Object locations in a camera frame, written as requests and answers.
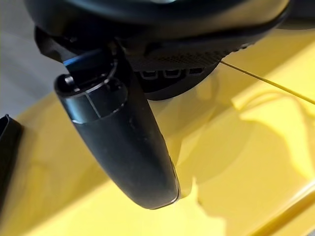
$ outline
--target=gray background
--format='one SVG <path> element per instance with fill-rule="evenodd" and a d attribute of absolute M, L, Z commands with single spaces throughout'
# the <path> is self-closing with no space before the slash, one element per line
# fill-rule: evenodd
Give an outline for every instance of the gray background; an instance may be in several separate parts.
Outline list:
<path fill-rule="evenodd" d="M 27 109 L 62 73 L 62 64 L 39 53 L 23 0 L 0 0 L 0 116 Z"/>

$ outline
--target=hole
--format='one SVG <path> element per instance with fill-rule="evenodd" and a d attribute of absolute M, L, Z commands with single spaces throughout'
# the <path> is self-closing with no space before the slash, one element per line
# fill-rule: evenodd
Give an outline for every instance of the hole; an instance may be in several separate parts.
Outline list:
<path fill-rule="evenodd" d="M 204 71 L 204 68 L 193 68 L 189 69 L 189 74 L 190 75 L 201 75 Z"/>

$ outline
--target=yellow surface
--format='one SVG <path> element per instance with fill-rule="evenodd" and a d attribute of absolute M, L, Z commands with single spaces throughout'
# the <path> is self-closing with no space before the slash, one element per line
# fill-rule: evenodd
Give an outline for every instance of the yellow surface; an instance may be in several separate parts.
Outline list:
<path fill-rule="evenodd" d="M 225 62 L 265 78 L 315 103 L 315 29 L 274 30 Z M 275 77 L 277 71 L 290 71 Z"/>
<path fill-rule="evenodd" d="M 295 70 L 279 64 L 265 79 L 312 91 Z M 0 235 L 305 236 L 315 229 L 315 105 L 306 100 L 221 64 L 189 92 L 151 102 L 183 198 L 146 210 L 103 173 L 52 94 L 18 117 L 25 132 Z"/>

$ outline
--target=curved yellow panel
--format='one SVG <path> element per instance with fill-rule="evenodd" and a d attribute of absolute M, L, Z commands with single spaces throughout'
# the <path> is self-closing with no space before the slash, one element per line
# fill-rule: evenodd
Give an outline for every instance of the curved yellow panel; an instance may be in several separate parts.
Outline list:
<path fill-rule="evenodd" d="M 313 207 L 315 105 L 222 64 L 189 92 L 150 105 L 181 200 L 158 210 L 134 204 L 50 95 L 18 117 L 25 133 L 1 235 L 270 235 Z"/>

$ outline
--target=black cylindrical handle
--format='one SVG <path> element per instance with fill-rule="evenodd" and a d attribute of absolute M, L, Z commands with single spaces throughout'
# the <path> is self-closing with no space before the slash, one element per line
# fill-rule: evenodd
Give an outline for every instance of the black cylindrical handle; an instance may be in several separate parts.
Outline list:
<path fill-rule="evenodd" d="M 55 90 L 82 139 L 112 180 L 148 209 L 175 202 L 180 189 L 163 136 L 138 81 L 97 84 L 69 95 Z"/>

